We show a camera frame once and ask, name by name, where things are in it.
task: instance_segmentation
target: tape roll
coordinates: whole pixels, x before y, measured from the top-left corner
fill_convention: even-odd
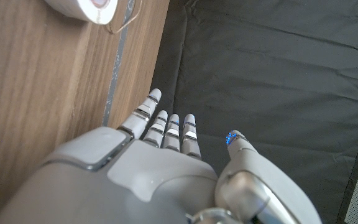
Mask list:
[[[117,8],[117,0],[45,0],[65,16],[108,24]]]

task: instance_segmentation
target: metal strip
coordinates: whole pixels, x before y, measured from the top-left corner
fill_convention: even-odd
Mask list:
[[[135,6],[135,0],[128,0],[127,9],[125,11],[124,23],[131,17],[132,11]],[[114,62],[114,68],[112,70],[112,77],[110,81],[109,93],[107,95],[106,106],[104,107],[104,116],[102,120],[102,126],[107,126],[109,122],[109,115],[112,106],[112,98],[114,91],[116,90],[117,78],[119,67],[121,66],[122,53],[124,52],[125,39],[127,37],[128,27],[125,27],[119,36],[118,49],[116,54],[116,61]]]

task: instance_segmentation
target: wood grain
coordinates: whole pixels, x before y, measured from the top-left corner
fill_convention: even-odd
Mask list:
[[[147,71],[140,78],[142,93],[131,96],[135,102],[150,88],[167,11],[153,8],[159,2],[144,1],[147,23],[131,25],[128,35],[138,35],[140,29],[142,37],[126,40],[119,75],[131,73],[137,80],[136,74],[143,74],[139,71]],[[122,24],[126,4],[119,1],[114,28]],[[150,28],[151,17],[163,18],[160,27]],[[57,145],[101,125],[118,40],[103,26],[65,17],[44,1],[0,0],[0,209]],[[147,65],[137,62],[146,58],[146,50]],[[134,94],[134,85],[139,81],[119,78],[116,91],[128,87],[127,93]],[[114,102],[126,99],[114,97]],[[121,105],[124,111],[133,109],[126,106],[132,105]]]
[[[118,127],[149,94],[169,0],[143,0],[128,30],[109,126]]]

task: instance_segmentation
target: blue led light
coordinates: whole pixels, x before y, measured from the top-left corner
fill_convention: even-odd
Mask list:
[[[230,145],[232,141],[236,138],[237,134],[231,134],[231,132],[226,136],[226,144]]]

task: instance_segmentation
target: gray plastic casing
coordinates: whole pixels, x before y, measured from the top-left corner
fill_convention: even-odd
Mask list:
[[[194,215],[214,206],[217,177],[210,165],[173,150],[129,141],[125,133],[122,138],[123,133],[98,128],[59,147],[4,207],[0,223],[188,223],[186,214]],[[123,140],[101,141],[98,145],[94,139],[100,135],[117,135]],[[106,147],[111,150],[98,154],[101,160],[96,161],[102,166],[87,169],[84,164],[89,161],[81,153]],[[187,168],[167,169],[163,161],[171,157],[178,166]],[[146,166],[142,175],[131,176],[128,167],[140,169],[135,164],[141,160],[151,164],[152,169]],[[133,193],[129,186],[151,181],[159,170],[164,170],[167,178],[149,190],[148,200]],[[117,174],[127,178],[114,183]]]

